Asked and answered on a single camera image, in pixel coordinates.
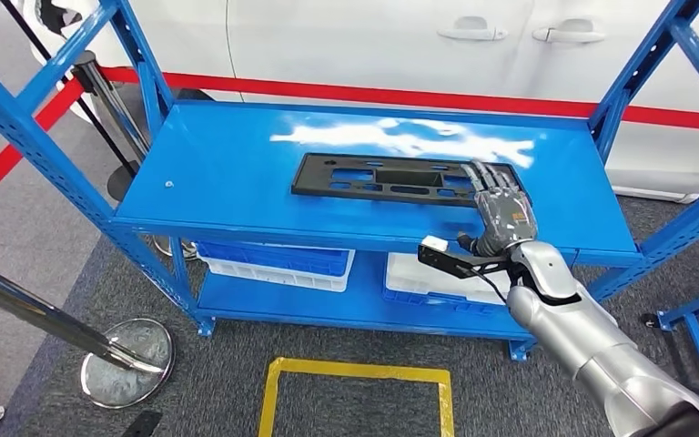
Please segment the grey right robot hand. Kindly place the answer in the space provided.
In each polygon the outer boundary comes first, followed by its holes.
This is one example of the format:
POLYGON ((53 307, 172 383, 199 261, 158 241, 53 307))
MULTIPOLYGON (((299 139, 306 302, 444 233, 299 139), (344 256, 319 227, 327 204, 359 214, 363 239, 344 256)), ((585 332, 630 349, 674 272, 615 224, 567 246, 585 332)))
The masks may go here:
POLYGON ((478 159, 461 168, 470 179, 473 200, 484 226, 477 238, 459 234, 463 249, 478 257, 497 257, 513 245, 537 238, 531 202, 517 183, 478 159))

